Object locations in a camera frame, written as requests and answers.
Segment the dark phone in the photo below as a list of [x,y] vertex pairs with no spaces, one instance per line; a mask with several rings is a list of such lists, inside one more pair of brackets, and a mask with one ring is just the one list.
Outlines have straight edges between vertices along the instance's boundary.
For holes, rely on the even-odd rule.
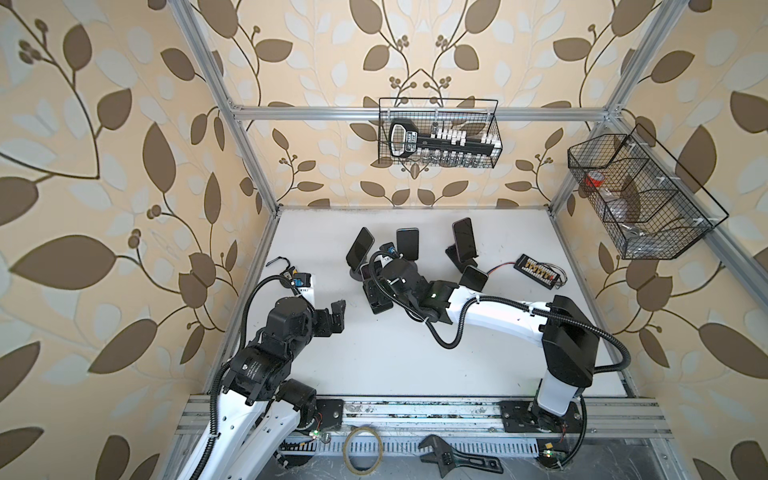
[[348,250],[345,260],[352,271],[358,271],[374,244],[374,237],[367,227],[362,227]]

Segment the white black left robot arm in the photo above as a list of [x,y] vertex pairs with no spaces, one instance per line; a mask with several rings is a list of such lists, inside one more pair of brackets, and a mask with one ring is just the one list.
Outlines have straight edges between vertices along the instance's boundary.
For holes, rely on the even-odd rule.
[[332,401],[324,412],[316,390],[289,375],[314,338],[343,332],[346,303],[315,307],[311,274],[295,268],[275,279],[291,294],[276,301],[265,326],[242,341],[216,373],[207,429],[180,479],[255,479],[292,433],[315,438],[341,422],[342,401]]

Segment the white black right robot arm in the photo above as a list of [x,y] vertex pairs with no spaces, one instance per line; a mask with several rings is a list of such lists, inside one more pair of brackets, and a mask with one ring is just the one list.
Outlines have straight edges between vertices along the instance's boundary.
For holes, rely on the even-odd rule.
[[593,325],[568,297],[525,302],[487,295],[449,281],[428,281],[415,262],[378,251],[368,262],[369,279],[412,320],[426,326],[436,343],[453,350],[467,326],[477,326],[528,341],[541,348],[546,371],[530,407],[540,430],[566,418],[574,400],[598,374],[625,370],[628,348]]

